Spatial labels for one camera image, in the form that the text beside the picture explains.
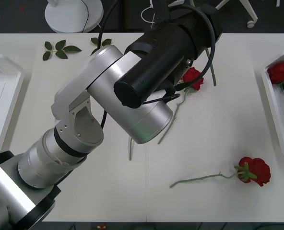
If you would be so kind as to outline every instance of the white table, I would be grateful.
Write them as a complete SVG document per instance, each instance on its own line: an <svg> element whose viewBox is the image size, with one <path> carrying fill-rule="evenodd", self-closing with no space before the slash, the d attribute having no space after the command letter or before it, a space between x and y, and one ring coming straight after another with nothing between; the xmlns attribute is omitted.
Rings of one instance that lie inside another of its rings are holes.
<svg viewBox="0 0 284 230"><path fill-rule="evenodd" d="M105 37L112 38L123 51L139 36ZM53 126L53 96L94 49L90 37L0 34L0 52L33 72L29 84L26 81L23 85L5 148L10 146L15 154L24 152ZM53 58L43 63L44 41L62 39L83 51L68 60ZM128 137L109 117L104 143L60 185L57 205L46 220L284 222L284 157L264 100L265 90L254 74L254 68L282 50L284 34L223 34L213 62L218 85L212 86L207 73L205 84L188 97L162 144L157 145L157 137L145 145L135 145L133 161L129 162ZM203 54L194 64L196 69L201 71L206 60ZM175 103L170 102L172 109ZM93 103L92 112L101 119L97 103ZM233 165L244 156L261 157L269 164L270 183L261 188L237 178L219 178L168 188L179 179L219 171L230 175Z"/></svg>

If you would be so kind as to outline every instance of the dark floor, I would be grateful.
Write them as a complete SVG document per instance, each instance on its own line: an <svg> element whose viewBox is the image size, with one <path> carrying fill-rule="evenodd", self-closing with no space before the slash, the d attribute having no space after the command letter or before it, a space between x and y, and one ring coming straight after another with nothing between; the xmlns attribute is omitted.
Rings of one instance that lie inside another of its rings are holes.
<svg viewBox="0 0 284 230"><path fill-rule="evenodd" d="M107 12L114 0L102 0ZM216 6L221 0L195 0L199 5ZM238 0L228 2L219 13L225 33L284 33L284 0L276 7L276 0L250 0L257 16L255 27L248 29L249 14ZM46 0L0 0L0 33L54 33L44 18ZM112 13L106 25L107 32L143 32L150 24L140 18L149 0L123 0ZM153 18L152 9L144 14L146 20Z"/></svg>
<svg viewBox="0 0 284 230"><path fill-rule="evenodd" d="M43 222L32 230L99 230L100 223ZM105 230L284 230L283 223L106 223Z"/></svg>

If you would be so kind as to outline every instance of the white plastic tray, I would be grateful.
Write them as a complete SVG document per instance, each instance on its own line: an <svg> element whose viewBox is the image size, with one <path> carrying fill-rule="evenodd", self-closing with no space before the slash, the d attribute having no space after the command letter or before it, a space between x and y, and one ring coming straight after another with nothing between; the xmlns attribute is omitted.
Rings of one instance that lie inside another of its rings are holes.
<svg viewBox="0 0 284 230"><path fill-rule="evenodd" d="M0 54L0 150L24 77L20 66Z"/></svg>
<svg viewBox="0 0 284 230"><path fill-rule="evenodd" d="M261 76L266 89L280 147L284 155L284 91L281 86L272 85L267 72L269 67L280 62L284 62L284 52L274 57L265 65L261 70Z"/></svg>

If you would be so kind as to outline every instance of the robotic arm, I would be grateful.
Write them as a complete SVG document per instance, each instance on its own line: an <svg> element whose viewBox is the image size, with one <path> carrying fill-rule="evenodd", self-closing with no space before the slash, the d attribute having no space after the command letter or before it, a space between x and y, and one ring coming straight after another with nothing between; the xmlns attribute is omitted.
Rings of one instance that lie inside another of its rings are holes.
<svg viewBox="0 0 284 230"><path fill-rule="evenodd" d="M215 30L215 10L201 8ZM58 183L99 146L103 130L91 113L90 96L137 142L156 137L170 122L167 102L193 60L209 47L205 25L194 14L160 22L123 55L105 46L55 96L57 123L26 153L0 152L0 230L30 229L48 215Z"/></svg>

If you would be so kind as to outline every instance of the loose leaf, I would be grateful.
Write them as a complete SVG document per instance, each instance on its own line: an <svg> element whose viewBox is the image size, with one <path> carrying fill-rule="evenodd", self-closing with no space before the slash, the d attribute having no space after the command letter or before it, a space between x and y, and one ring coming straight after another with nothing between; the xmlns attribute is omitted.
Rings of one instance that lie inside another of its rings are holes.
<svg viewBox="0 0 284 230"><path fill-rule="evenodd" d="M52 50L52 45L51 45L50 42L45 42L44 46L45 46L46 49Z"/></svg>
<svg viewBox="0 0 284 230"><path fill-rule="evenodd" d="M46 51L43 54L43 61L47 61L50 58L51 52L50 51Z"/></svg>
<svg viewBox="0 0 284 230"><path fill-rule="evenodd" d="M57 55L57 57L59 57L61 59L68 59L68 57L66 56L66 54L62 50L57 51L56 55Z"/></svg>
<svg viewBox="0 0 284 230"><path fill-rule="evenodd" d="M81 52L82 50L76 46L66 46L63 48L63 51L69 53L69 52Z"/></svg>
<svg viewBox="0 0 284 230"><path fill-rule="evenodd" d="M107 45L110 45L112 42L112 40L110 38L106 39L105 41L103 41L102 45L103 46L107 46Z"/></svg>
<svg viewBox="0 0 284 230"><path fill-rule="evenodd" d="M65 46L66 41L62 40L56 43L56 50L62 50L63 47Z"/></svg>
<svg viewBox="0 0 284 230"><path fill-rule="evenodd" d="M99 50L99 49L98 49L98 48L96 48L95 50L93 50L92 54L93 54L93 53L95 53L97 50Z"/></svg>
<svg viewBox="0 0 284 230"><path fill-rule="evenodd" d="M92 42L93 44L97 45L97 44L98 44L98 38L97 38L97 37L92 37L92 38L91 38L91 42Z"/></svg>

